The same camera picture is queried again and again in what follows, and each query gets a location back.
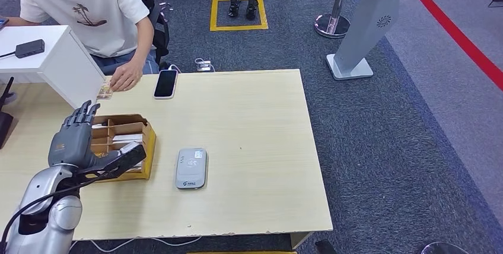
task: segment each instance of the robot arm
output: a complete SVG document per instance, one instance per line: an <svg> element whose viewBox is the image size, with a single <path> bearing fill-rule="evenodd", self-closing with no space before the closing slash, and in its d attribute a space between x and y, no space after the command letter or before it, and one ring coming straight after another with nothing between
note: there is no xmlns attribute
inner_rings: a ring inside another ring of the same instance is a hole
<svg viewBox="0 0 503 254"><path fill-rule="evenodd" d="M28 184L14 220L4 231L0 253L67 254L82 214L79 189L119 177L145 158L143 146L135 142L103 158L94 155L91 124L100 106L89 109L90 104L85 102L68 116L53 137L50 167L38 172Z"/></svg>

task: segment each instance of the logo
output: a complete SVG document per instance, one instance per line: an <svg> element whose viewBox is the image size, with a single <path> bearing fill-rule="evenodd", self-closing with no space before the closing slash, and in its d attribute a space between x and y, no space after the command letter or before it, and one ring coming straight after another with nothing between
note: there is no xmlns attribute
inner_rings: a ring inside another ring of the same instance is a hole
<svg viewBox="0 0 503 254"><path fill-rule="evenodd" d="M64 150L64 149L65 149L65 144L59 143L59 144L56 144L56 148L54 151L60 151L60 150Z"/></svg>
<svg viewBox="0 0 503 254"><path fill-rule="evenodd" d="M378 21L377 21L377 27L380 27L380 28L383 28L387 25L389 25L391 22L391 16L389 15L385 15L383 17L381 17Z"/></svg>

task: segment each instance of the charging cable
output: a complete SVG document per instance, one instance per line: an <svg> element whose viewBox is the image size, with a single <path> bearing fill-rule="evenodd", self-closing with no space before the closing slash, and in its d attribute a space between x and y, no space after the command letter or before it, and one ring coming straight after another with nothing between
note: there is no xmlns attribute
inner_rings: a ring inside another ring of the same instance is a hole
<svg viewBox="0 0 503 254"><path fill-rule="evenodd" d="M152 240L155 240L155 241L159 241L159 242L161 242L161 243L166 244L167 246L177 247L177 246L184 246L184 245L188 245L188 244L194 243L194 242L198 241L198 240L199 240L199 239L201 239L201 238L202 238L202 237L201 237L201 236L199 236L198 238L196 238L196 239L194 239L194 240L191 240L191 241L189 241L189 242L180 243L180 244L171 244L171 243L167 243L166 241L163 241L163 240L158 239L158 238L149 238L149 239L152 239ZM94 247L96 247L99 251L101 251L101 252L103 252L103 253L110 253L110 252L114 252L115 250L117 250L117 249L121 248L122 246L124 246L124 245L126 245L126 244L128 244L128 243L132 242L133 240L136 240L136 238L130 239L130 240L128 240L128 241L126 241L126 242L122 243L121 245L119 245L119 246L115 247L115 248L114 248L114 249L112 249L112 250L105 250L105 249L101 248L100 246L98 246L98 244L96 244L96 242L94 242L94 241L92 241L92 240L91 240L91 243L92 243L92 244L94 245ZM70 250L72 250L72 248L75 246L75 244L76 244L77 242L79 242L79 240L75 241L75 242L74 242L74 244L72 244L72 246L70 246Z"/></svg>
<svg viewBox="0 0 503 254"><path fill-rule="evenodd" d="M9 56L9 55L13 55L13 54L15 54L15 51L13 51L11 53L4 54L4 55L0 55L0 58L6 57L6 56Z"/></svg>
<svg viewBox="0 0 503 254"><path fill-rule="evenodd" d="M198 72L215 72L215 67L211 65L210 60L205 61L202 58L196 58L194 62L196 62L196 69Z"/></svg>
<svg viewBox="0 0 503 254"><path fill-rule="evenodd" d="M178 71L178 73L182 73L182 71L180 70L180 68L178 68L178 66L176 66L175 64L171 64L168 67L168 70L176 70L176 71Z"/></svg>

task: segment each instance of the red barrier tape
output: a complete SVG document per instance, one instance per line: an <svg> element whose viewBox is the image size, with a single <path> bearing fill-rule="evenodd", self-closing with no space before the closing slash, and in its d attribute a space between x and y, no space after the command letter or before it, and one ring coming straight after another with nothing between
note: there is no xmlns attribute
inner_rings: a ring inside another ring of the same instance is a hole
<svg viewBox="0 0 503 254"><path fill-rule="evenodd" d="M440 23L454 41L475 62L475 64L503 91L503 71L501 71L464 33L449 19L433 0L420 0L426 9Z"/></svg>

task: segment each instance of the smartphone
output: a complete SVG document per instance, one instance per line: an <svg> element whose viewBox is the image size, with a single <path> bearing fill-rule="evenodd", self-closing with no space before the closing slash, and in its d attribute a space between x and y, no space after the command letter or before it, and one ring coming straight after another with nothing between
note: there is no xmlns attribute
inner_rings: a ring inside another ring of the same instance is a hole
<svg viewBox="0 0 503 254"><path fill-rule="evenodd" d="M0 17L0 30L2 28L4 28L7 25L8 22L9 22L8 18L2 18L2 17Z"/></svg>
<svg viewBox="0 0 503 254"><path fill-rule="evenodd" d="M171 99L174 96L174 88L176 86L176 78L178 72L176 70L162 70L157 79L155 86L155 99Z"/></svg>

